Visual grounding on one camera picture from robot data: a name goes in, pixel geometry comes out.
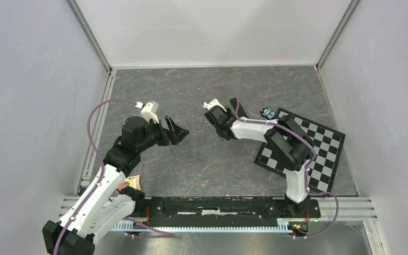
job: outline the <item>small blue toy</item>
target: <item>small blue toy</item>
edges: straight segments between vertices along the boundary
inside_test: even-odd
[[[264,107],[260,110],[260,114],[262,117],[266,118],[267,120],[272,120],[276,116],[276,113],[273,112],[273,109],[270,107]]]

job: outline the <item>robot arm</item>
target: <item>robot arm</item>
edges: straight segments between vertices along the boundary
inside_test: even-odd
[[[96,178],[90,183],[77,203],[63,215],[57,223],[48,221],[43,227],[46,249],[53,254],[55,243],[66,223],[71,220],[59,248],[58,255],[93,254],[96,244],[122,218],[132,214],[135,210],[143,210],[137,206],[145,194],[131,187],[121,190],[120,195],[105,209],[104,203],[116,188],[130,175],[140,162],[140,154],[148,148],[159,145],[177,145],[189,132],[177,126],[166,116],[168,129],[162,127],[157,118],[158,104],[149,102],[141,106],[143,117],[129,117],[123,128],[122,135],[115,140],[113,147],[107,152],[105,175],[100,183],[101,169]],[[87,200],[82,208],[79,205]],[[76,210],[80,210],[76,217],[72,217]]]
[[[278,124],[293,131],[313,146],[312,139],[288,115],[277,120],[238,120],[229,107],[223,107],[218,99],[204,103],[204,116],[215,127],[218,136],[230,139],[251,139],[266,142],[274,147],[274,153],[284,166],[287,177],[286,198],[297,205],[297,210],[305,206],[308,195],[304,189],[304,165],[310,158],[310,149],[290,133],[273,125]]]

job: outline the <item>black and white checkered pattern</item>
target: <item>black and white checkered pattern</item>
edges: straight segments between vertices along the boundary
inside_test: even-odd
[[[281,108],[278,109],[278,118],[284,115],[291,115],[307,135],[313,139],[317,158],[309,166],[309,187],[317,191],[331,191],[345,134]],[[266,143],[262,144],[254,163],[285,176],[284,167],[281,167],[277,155]]]

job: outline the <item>chessboard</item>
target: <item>chessboard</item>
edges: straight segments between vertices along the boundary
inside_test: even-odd
[[[280,118],[284,115],[292,116],[313,140],[317,158],[309,165],[309,187],[318,192],[331,191],[345,134],[281,108],[277,110],[275,117]],[[284,167],[281,167],[277,154],[267,143],[260,147],[254,163],[285,177]]]

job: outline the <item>white wall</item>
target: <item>white wall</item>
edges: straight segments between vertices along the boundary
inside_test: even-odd
[[[315,64],[350,0],[77,0],[113,66]]]
[[[0,1],[0,254],[46,254],[105,74],[65,1]]]
[[[322,78],[386,248],[408,254],[408,2],[362,1]]]

